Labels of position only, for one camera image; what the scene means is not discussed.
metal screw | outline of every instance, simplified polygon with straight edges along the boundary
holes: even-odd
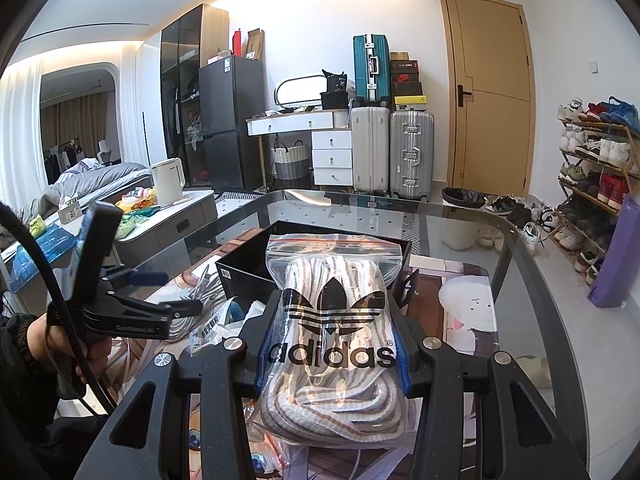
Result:
[[[511,362],[511,356],[507,352],[496,352],[494,359],[499,365],[508,365]]]
[[[242,346],[242,339],[239,337],[230,337],[225,339],[225,348],[227,350],[238,350]]]
[[[422,344],[424,345],[425,348],[428,348],[429,350],[437,350],[442,346],[442,341],[440,341],[440,339],[438,339],[437,337],[429,336],[429,337],[425,337],[422,340]]]
[[[154,358],[154,364],[156,366],[167,366],[170,362],[171,354],[168,354],[167,352],[162,352]]]

silver suitcase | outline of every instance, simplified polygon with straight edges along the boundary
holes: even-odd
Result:
[[[433,115],[421,110],[391,115],[392,197],[428,202],[433,178]]]
[[[361,107],[351,111],[353,189],[387,192],[389,188],[388,108]]]

electric kettle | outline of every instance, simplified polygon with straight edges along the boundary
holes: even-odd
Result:
[[[179,158],[168,158],[161,162],[156,162],[151,171],[154,175],[156,194],[158,195],[158,205],[165,207],[178,200],[182,200],[182,188],[184,187],[184,171],[182,161]]]

white shoelace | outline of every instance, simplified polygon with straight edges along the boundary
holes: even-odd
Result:
[[[348,308],[372,292],[385,290],[378,266],[370,261],[347,261],[341,256],[297,258],[287,267],[285,288],[300,292],[314,309],[297,306],[295,313],[284,316],[282,342],[287,342],[290,348],[295,344],[308,344],[310,339],[320,340],[321,356],[326,349],[340,348],[345,341],[350,351],[373,348],[375,354],[377,349],[388,347],[391,328],[386,306],[383,311],[358,309],[357,314],[342,311],[345,326],[362,325],[350,335],[340,335],[338,329],[327,332],[322,328],[327,322],[315,323],[320,336],[301,325],[302,320],[296,316],[303,315],[305,319],[321,319],[320,314],[331,316],[331,311],[321,313],[317,305],[322,288],[332,278],[344,287]],[[373,321],[365,321],[373,316]],[[359,322],[348,324],[347,320]],[[363,362],[360,355],[357,360]],[[406,401],[399,392],[392,368],[377,364],[373,368],[356,368],[352,364],[348,368],[334,368],[325,364],[322,357],[317,362],[319,366],[295,365],[286,358],[282,363],[273,364],[260,396],[262,421],[270,431],[293,442],[325,445],[345,444],[345,441],[384,442],[404,433]]]

refrigerator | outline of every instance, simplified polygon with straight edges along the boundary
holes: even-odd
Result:
[[[200,106],[211,189],[260,187],[258,137],[249,137],[246,120],[266,110],[262,62],[229,56],[202,67]]]

